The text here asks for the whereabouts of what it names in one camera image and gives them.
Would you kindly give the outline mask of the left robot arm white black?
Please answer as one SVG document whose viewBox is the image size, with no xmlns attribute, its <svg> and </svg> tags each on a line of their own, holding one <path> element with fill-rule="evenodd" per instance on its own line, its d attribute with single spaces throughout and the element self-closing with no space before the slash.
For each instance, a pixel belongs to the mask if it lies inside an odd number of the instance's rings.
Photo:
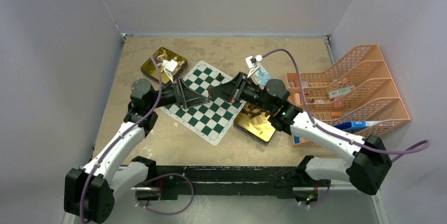
<svg viewBox="0 0 447 224">
<path fill-rule="evenodd" d="M 156 108 L 177 105 L 192 108 L 209 99 L 190 89 L 182 79 L 176 79 L 155 90 L 147 79 L 132 84 L 128 111 L 119 130 L 108 145 L 89 163 L 71 169 L 65 177 L 64 211 L 82 221 L 103 223 L 110 216 L 115 202 L 132 187 L 157 184 L 162 187 L 163 175 L 158 175 L 156 162 L 135 157 L 121 169 L 130 152 L 153 129 L 158 115 Z"/>
</svg>

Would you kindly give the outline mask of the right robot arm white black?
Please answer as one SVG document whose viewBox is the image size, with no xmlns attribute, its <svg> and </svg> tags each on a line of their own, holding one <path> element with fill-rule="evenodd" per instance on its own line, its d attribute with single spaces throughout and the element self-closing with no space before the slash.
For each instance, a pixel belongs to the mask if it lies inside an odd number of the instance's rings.
<svg viewBox="0 0 447 224">
<path fill-rule="evenodd" d="M 261 87 L 239 72 L 232 80 L 207 91 L 210 97 L 230 103 L 246 101 L 269 113 L 268 121 L 277 131 L 303 137 L 339 157 L 338 161 L 306 157 L 304 166 L 296 171 L 297 181 L 304 186 L 315 180 L 339 180 L 375 195 L 392 166 L 380 137 L 371 134 L 364 138 L 314 119 L 288 101 L 290 92 L 281 80 L 270 79 Z"/>
</svg>

